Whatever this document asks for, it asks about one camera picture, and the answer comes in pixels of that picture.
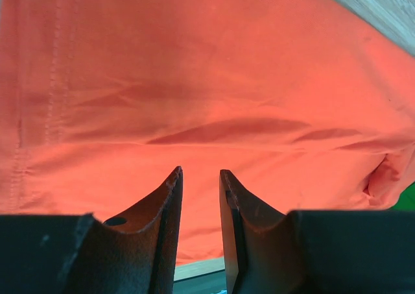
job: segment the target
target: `black plastic part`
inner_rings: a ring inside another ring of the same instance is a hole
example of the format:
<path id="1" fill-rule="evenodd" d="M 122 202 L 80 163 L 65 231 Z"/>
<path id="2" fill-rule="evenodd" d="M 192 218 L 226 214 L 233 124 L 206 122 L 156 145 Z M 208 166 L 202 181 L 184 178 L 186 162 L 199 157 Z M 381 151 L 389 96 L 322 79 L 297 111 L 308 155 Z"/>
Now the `black plastic part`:
<path id="1" fill-rule="evenodd" d="M 183 175 L 107 220 L 0 216 L 1 294 L 172 293 Z"/>
<path id="2" fill-rule="evenodd" d="M 220 214 L 228 294 L 415 293 L 414 212 L 284 216 L 224 170 Z"/>

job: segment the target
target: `curved metal edge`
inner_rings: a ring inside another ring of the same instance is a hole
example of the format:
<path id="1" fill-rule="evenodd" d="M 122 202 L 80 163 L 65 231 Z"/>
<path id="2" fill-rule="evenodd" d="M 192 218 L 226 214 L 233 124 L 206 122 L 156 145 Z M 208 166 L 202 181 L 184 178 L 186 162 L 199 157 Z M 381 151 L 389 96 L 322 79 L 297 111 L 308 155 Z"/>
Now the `curved metal edge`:
<path id="1" fill-rule="evenodd" d="M 160 187 L 109 219 L 122 217 L 125 223 L 93 219 L 64 293 L 113 293 L 115 288 L 171 293 L 182 193 L 183 172 L 176 167 Z"/>
<path id="2" fill-rule="evenodd" d="M 164 180 L 164 182 L 146 197 L 126 209 L 125 211 L 103 222 L 106 227 L 124 234 L 135 234 L 154 225 L 174 194 L 182 196 L 183 171 L 180 166 Z M 123 218 L 125 223 L 117 226 L 108 226 L 111 219 Z"/>
<path id="3" fill-rule="evenodd" d="M 236 176 L 228 170 L 222 170 L 221 181 L 227 184 L 229 196 L 244 220 L 244 225 L 258 230 L 274 228 L 285 215 L 247 190 Z"/>
<path id="4" fill-rule="evenodd" d="M 230 171 L 220 171 L 220 220 L 222 223 L 226 288 L 229 294 L 237 293 L 248 267 L 242 218 L 230 182 L 232 176 Z"/>

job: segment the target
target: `orange fabric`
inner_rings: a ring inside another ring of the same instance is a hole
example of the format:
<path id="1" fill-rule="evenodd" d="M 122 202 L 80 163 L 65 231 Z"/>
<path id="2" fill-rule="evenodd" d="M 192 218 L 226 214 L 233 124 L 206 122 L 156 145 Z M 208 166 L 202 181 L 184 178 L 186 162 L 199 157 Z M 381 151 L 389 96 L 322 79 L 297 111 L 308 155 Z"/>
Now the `orange fabric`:
<path id="1" fill-rule="evenodd" d="M 104 219 L 182 165 L 183 264 L 222 255 L 222 168 L 282 212 L 387 208 L 414 73 L 333 0 L 3 0 L 0 212 Z"/>

